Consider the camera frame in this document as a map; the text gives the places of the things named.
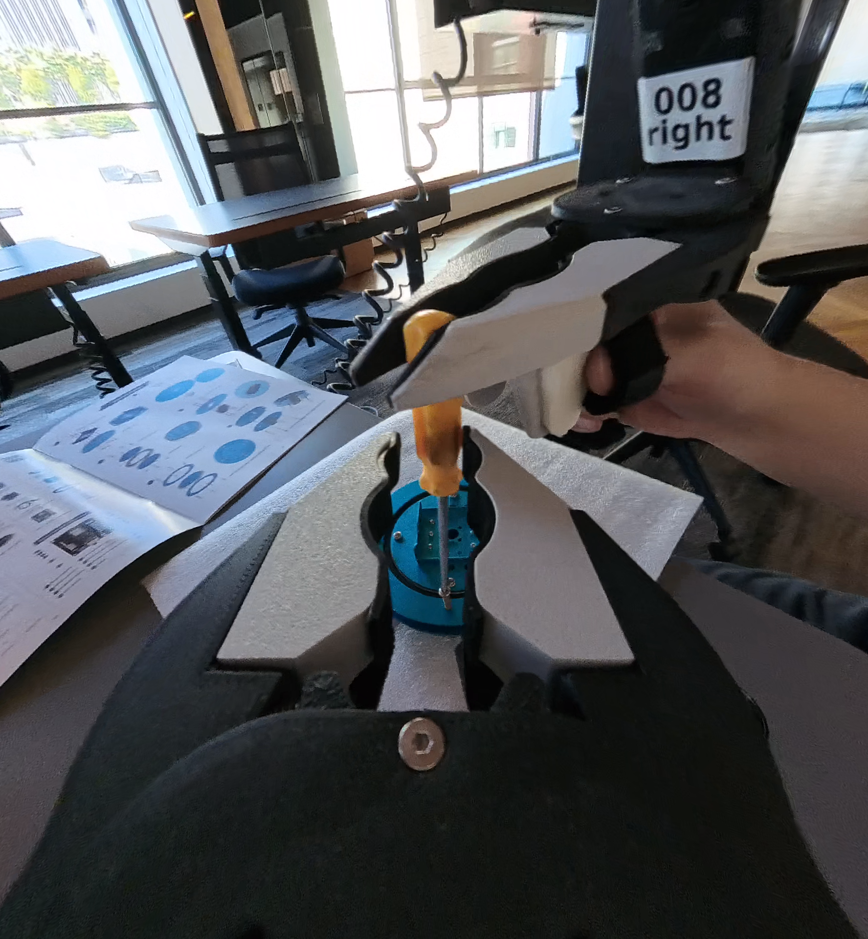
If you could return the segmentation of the yellow-handled screwdriver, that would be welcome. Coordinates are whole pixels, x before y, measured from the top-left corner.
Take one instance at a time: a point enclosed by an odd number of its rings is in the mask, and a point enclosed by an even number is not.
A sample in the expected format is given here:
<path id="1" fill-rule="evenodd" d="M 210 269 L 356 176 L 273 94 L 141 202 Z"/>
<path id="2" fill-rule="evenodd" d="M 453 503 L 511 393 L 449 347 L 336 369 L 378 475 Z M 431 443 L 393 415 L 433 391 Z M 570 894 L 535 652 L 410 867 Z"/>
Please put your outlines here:
<path id="1" fill-rule="evenodd" d="M 446 327 L 452 315 L 434 310 L 415 313 L 404 325 L 403 335 L 408 361 L 413 361 L 433 334 Z M 448 533 L 449 499 L 459 491 L 462 471 L 462 400 L 453 397 L 443 402 L 415 407 L 412 411 L 417 456 L 423 466 L 420 486 L 438 499 L 438 535 L 440 583 L 450 577 Z"/>

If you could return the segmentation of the wood-edged desk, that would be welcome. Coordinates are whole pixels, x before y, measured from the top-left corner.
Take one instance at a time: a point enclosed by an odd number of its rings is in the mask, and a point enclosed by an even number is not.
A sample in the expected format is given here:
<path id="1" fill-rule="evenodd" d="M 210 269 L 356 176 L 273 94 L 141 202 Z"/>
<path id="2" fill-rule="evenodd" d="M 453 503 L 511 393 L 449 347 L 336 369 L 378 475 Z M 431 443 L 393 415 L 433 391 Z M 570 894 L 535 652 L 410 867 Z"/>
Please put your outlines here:
<path id="1" fill-rule="evenodd" d="M 0 301 L 102 275 L 110 270 L 98 252 L 50 239 L 0 248 Z"/>
<path id="2" fill-rule="evenodd" d="M 369 216 L 364 233 L 357 233 L 355 225 L 342 230 L 342 234 L 354 235 L 356 241 L 362 241 L 376 231 L 403 228 L 405 221 L 392 204 L 416 191 L 410 179 L 387 185 L 350 175 L 132 220 L 130 227 L 165 243 L 181 244 L 182 251 L 197 248 L 204 252 L 366 211 Z"/>

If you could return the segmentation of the black rectangular frame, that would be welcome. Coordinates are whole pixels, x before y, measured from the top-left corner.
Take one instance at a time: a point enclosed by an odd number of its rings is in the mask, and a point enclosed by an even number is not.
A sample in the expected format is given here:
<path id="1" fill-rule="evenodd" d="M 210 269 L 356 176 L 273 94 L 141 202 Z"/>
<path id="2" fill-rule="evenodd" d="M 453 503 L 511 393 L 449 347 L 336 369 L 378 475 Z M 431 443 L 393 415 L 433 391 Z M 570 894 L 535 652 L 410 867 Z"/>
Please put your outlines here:
<path id="1" fill-rule="evenodd" d="M 278 192 L 312 181 L 291 124 L 229 134 L 198 134 L 217 200 Z"/>

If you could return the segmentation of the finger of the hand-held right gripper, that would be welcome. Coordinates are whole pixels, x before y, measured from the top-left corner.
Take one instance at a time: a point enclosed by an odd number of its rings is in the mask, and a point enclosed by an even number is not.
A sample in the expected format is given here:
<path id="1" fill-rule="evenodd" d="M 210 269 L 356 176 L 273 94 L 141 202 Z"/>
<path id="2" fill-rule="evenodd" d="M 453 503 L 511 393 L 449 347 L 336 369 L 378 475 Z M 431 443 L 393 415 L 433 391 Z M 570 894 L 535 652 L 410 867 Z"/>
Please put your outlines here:
<path id="1" fill-rule="evenodd" d="M 678 248 L 656 239 L 581 247 L 561 272 L 513 288 L 483 312 L 450 321 L 395 385 L 392 407 L 401 411 L 461 397 L 591 350 L 604 332 L 604 291 Z"/>
<path id="2" fill-rule="evenodd" d="M 499 226 L 486 232 L 383 321 L 350 367 L 352 384 L 363 387 L 406 364 L 403 328 L 413 314 L 477 314 L 514 288 L 558 273 L 575 249 L 573 226 Z"/>

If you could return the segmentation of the window with beige blind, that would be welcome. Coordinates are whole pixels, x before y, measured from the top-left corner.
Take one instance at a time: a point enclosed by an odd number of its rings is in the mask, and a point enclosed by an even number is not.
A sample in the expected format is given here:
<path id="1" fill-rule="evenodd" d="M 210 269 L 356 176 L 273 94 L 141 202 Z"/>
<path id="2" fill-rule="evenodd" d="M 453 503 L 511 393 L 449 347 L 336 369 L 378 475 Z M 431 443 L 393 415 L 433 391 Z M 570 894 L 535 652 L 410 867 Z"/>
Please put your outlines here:
<path id="1" fill-rule="evenodd" d="M 460 70 L 452 25 L 433 2 L 329 2 L 357 170 L 423 179 L 491 175 L 576 151 L 571 117 L 591 31 L 465 30 L 467 64 L 447 106 L 435 82 Z"/>

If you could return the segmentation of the open instruction manual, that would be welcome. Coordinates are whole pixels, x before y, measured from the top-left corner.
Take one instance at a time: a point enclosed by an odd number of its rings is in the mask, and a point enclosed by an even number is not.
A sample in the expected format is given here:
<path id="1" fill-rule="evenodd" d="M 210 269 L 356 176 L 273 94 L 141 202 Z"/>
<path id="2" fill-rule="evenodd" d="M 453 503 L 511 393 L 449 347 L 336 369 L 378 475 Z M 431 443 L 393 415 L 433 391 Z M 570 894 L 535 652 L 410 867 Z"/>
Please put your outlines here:
<path id="1" fill-rule="evenodd" d="M 0 688 L 99 589 L 216 517 L 346 397 L 178 358 L 0 453 Z"/>

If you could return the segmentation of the large glass window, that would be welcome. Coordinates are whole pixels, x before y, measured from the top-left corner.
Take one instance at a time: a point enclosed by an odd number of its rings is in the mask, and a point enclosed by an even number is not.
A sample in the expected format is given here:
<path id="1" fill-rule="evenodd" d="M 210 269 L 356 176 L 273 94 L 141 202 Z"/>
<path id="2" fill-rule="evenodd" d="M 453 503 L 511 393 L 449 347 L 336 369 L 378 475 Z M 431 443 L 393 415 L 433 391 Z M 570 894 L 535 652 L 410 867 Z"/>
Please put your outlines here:
<path id="1" fill-rule="evenodd" d="M 193 122 L 149 2 L 0 1 L 0 231 L 172 263 L 133 223 L 207 189 Z"/>

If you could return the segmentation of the black desk leg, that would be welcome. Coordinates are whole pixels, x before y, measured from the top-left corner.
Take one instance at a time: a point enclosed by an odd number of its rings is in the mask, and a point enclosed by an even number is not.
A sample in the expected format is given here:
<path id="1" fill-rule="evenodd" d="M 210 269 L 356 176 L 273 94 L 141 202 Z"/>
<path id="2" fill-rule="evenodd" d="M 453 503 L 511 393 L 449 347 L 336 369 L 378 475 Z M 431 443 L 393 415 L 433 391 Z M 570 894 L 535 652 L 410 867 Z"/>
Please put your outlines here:
<path id="1" fill-rule="evenodd" d="M 196 263 L 208 295 L 210 308 L 221 323 L 230 346 L 253 358 L 262 359 L 259 351 L 252 346 L 244 329 L 240 314 L 219 274 L 212 252 L 202 252 L 198 255 Z"/>
<path id="2" fill-rule="evenodd" d="M 788 59 L 788 83 L 779 135 L 773 151 L 770 180 L 765 184 L 760 205 L 769 212 L 792 153 L 805 111 L 816 89 L 839 26 L 849 6 L 848 1 L 803 2 L 792 52 Z"/>
<path id="3" fill-rule="evenodd" d="M 55 285 L 48 290 L 62 306 L 73 331 L 73 345 L 88 368 L 99 396 L 105 397 L 130 385 L 132 376 L 67 285 Z"/>

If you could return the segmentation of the white foam sheet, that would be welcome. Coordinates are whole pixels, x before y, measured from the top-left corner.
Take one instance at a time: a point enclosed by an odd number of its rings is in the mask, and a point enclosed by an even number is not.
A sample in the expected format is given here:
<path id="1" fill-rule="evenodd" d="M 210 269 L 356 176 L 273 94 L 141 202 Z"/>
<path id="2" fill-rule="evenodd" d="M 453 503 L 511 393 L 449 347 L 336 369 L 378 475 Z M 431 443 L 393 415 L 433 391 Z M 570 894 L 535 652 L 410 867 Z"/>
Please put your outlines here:
<path id="1" fill-rule="evenodd" d="M 520 429 L 472 410 L 465 410 L 464 418 L 569 507 L 592 517 L 655 580 L 698 511 L 698 497 L 649 476 L 548 440 L 531 439 Z M 307 445 L 299 444 L 235 504 L 235 509 L 243 509 L 237 521 L 216 527 L 143 579 L 158 612 L 170 614 L 272 515 L 286 511 L 387 432 L 400 433 L 408 444 L 413 436 L 410 417 L 398 414 L 366 425 L 334 451 L 329 450 L 330 431 L 314 431 L 319 461 L 305 469 L 302 452 Z M 378 710 L 467 710 L 456 644 L 407 626 L 395 628 L 393 659 Z"/>

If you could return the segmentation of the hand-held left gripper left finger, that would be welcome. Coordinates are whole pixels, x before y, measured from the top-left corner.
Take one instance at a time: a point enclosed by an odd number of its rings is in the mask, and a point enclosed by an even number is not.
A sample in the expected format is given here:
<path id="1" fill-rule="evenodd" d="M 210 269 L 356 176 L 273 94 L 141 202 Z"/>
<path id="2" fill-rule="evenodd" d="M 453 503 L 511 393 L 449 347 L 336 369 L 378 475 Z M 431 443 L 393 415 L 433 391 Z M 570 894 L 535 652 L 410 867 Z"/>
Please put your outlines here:
<path id="1" fill-rule="evenodd" d="M 223 666 L 367 666 L 380 562 L 370 500 L 390 484 L 400 438 L 382 435 L 294 504 L 217 653 Z"/>

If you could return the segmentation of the person's dark trousers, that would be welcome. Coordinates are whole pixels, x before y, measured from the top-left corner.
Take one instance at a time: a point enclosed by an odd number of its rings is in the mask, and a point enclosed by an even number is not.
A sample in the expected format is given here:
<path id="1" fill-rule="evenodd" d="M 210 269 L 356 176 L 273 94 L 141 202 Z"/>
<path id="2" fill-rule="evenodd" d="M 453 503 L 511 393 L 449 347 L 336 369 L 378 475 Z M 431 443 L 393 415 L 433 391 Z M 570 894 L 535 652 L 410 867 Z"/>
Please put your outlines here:
<path id="1" fill-rule="evenodd" d="M 868 654 L 868 597 L 730 562 L 688 559 L 700 573 Z"/>

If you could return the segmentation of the blue round turntable base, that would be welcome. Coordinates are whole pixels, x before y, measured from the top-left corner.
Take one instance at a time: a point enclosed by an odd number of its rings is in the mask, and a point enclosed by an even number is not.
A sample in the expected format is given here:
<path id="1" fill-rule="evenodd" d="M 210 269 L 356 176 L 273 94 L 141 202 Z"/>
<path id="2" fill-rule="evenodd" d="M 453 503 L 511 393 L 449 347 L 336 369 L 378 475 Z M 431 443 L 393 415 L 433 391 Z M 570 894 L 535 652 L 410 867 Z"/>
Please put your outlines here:
<path id="1" fill-rule="evenodd" d="M 389 568 L 393 617 L 411 628 L 459 635 L 464 624 L 467 570 L 480 539 L 467 517 L 468 486 L 449 499 L 448 576 L 451 606 L 440 596 L 440 515 L 438 499 L 412 481 L 392 493 L 393 520 L 380 538 Z"/>

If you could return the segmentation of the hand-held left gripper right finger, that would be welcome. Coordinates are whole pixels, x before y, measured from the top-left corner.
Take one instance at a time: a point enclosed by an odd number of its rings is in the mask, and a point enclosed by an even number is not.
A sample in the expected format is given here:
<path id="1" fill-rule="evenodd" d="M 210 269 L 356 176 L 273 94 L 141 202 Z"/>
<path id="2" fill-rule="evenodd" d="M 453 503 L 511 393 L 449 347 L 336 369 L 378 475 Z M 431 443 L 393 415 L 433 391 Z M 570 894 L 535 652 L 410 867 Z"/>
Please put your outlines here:
<path id="1" fill-rule="evenodd" d="M 631 665 L 635 657 L 568 505 L 478 430 L 475 481 L 495 515 L 473 565 L 491 670 Z"/>

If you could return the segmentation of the dark desk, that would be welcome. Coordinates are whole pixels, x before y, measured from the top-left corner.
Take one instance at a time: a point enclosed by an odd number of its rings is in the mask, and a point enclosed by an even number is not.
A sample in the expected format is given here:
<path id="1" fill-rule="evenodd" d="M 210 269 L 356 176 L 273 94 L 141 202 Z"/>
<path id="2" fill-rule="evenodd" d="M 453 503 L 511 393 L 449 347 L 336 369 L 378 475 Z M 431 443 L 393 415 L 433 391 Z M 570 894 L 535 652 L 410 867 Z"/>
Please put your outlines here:
<path id="1" fill-rule="evenodd" d="M 378 710 L 387 432 L 369 665 L 217 661 L 291 506 L 166 616 L 111 588 L 3 691 L 0 937 L 868 937 L 868 656 L 569 507 L 635 660 L 489 669 L 471 429 L 467 710 Z"/>

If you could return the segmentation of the person's right forearm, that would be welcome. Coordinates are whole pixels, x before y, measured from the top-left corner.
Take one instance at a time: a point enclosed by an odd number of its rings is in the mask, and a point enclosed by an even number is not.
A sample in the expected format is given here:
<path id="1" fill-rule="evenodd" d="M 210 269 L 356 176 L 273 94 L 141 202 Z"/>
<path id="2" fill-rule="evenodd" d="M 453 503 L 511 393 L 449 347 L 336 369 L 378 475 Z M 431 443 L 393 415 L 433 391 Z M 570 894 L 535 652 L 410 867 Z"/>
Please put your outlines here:
<path id="1" fill-rule="evenodd" d="M 868 380 L 761 346 L 735 413 L 727 453 L 868 518 Z"/>

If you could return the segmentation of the person's right hand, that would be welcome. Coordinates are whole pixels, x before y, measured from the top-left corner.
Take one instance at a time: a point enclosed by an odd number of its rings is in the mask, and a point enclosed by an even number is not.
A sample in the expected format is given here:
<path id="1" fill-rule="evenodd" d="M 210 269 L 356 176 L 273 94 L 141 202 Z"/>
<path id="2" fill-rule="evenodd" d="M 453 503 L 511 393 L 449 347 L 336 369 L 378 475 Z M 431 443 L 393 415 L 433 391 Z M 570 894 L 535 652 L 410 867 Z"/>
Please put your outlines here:
<path id="1" fill-rule="evenodd" d="M 653 316 L 667 355 L 657 391 L 607 417 L 651 434 L 715 445 L 762 434 L 769 401 L 757 384 L 770 376 L 772 350 L 716 301 L 669 304 Z"/>

